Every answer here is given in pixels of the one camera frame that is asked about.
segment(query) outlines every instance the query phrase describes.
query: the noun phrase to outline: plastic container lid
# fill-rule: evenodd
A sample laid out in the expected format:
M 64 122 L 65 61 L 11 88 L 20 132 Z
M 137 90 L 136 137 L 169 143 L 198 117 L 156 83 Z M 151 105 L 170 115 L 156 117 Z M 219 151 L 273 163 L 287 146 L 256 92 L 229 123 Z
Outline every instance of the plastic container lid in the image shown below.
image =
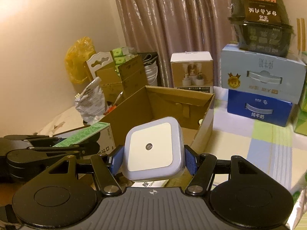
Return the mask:
M 248 21 L 293 29 L 282 0 L 231 0 L 231 22 Z

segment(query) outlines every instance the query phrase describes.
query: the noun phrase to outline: silver screw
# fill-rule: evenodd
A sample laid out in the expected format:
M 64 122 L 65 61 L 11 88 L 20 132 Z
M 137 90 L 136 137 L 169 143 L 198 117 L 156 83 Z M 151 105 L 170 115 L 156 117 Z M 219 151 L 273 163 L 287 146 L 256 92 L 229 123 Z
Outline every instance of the silver screw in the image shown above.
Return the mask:
M 152 144 L 147 144 L 147 145 L 146 145 L 146 149 L 147 149 L 147 150 L 151 150 L 152 147 L 153 147 Z
M 109 185 L 109 186 L 104 187 L 103 190 L 107 193 L 112 194 L 112 193 L 116 193 L 117 191 L 119 191 L 119 188 L 114 185 Z
M 193 194 L 199 194 L 203 191 L 203 188 L 199 185 L 192 185 L 188 187 L 188 191 Z

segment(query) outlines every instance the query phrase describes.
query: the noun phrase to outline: white box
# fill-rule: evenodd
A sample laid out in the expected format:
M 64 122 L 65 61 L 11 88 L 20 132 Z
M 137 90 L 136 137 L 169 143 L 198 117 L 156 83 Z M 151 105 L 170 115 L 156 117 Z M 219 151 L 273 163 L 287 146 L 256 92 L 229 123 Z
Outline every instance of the white box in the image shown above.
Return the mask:
M 293 57 L 254 53 L 228 44 L 221 53 L 221 72 L 223 88 L 297 104 L 305 80 L 306 65 Z
M 213 60 L 209 52 L 173 53 L 175 88 L 213 93 Z

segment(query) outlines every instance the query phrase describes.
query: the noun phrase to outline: curtain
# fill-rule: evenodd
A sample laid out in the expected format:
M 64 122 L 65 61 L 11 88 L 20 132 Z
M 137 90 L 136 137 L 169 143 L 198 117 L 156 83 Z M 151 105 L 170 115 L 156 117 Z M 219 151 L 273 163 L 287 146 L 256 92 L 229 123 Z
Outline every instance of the curtain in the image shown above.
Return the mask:
M 210 51 L 214 85 L 220 84 L 220 51 L 235 40 L 227 17 L 230 0 L 116 0 L 127 46 L 159 54 L 159 83 L 172 87 L 174 52 Z

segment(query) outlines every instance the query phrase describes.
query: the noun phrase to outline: black food container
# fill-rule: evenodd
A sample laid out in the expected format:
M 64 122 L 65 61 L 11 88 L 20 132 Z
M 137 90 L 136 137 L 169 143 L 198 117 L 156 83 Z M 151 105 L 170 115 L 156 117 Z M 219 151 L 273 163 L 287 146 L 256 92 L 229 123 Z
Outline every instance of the black food container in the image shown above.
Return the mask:
M 288 54 L 293 28 L 282 0 L 231 0 L 229 20 L 239 48 L 280 57 Z

